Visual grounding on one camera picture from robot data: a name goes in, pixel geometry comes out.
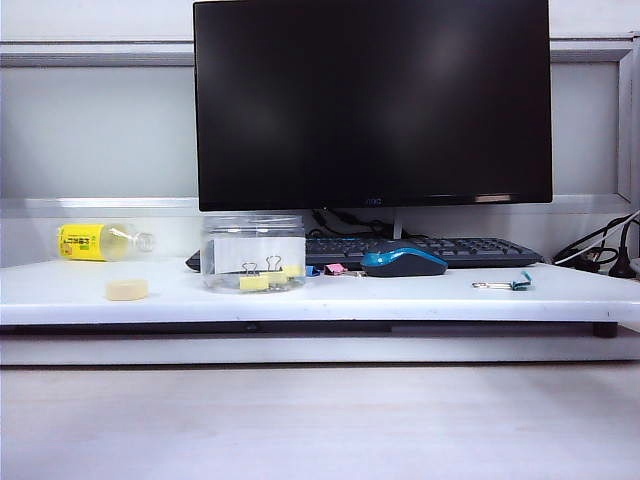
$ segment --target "computer monitor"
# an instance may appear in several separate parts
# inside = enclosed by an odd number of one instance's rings
[[[543,0],[194,4],[200,209],[549,202]]]

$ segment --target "white shelf surface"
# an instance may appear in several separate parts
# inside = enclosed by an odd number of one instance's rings
[[[106,323],[464,320],[634,322],[640,283],[536,264],[527,291],[475,289],[476,281],[518,279],[520,268],[448,270],[413,278],[325,277],[273,294],[207,289],[184,259],[94,263],[51,261],[2,269],[1,325]],[[111,302],[108,281],[145,278],[147,298]]]

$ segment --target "wireless mouse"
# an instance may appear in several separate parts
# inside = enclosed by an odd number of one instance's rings
[[[385,240],[370,247],[360,261],[371,277],[442,275],[448,265],[430,250],[406,240]]]

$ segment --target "clear plastic jar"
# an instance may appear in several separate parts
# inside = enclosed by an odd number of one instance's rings
[[[238,293],[283,292],[304,285],[302,217],[205,217],[200,270],[207,286]]]

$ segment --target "masking tape roll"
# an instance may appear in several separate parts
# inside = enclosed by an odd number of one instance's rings
[[[140,300],[149,294],[149,285],[143,279],[114,280],[107,283],[108,300],[127,301]]]

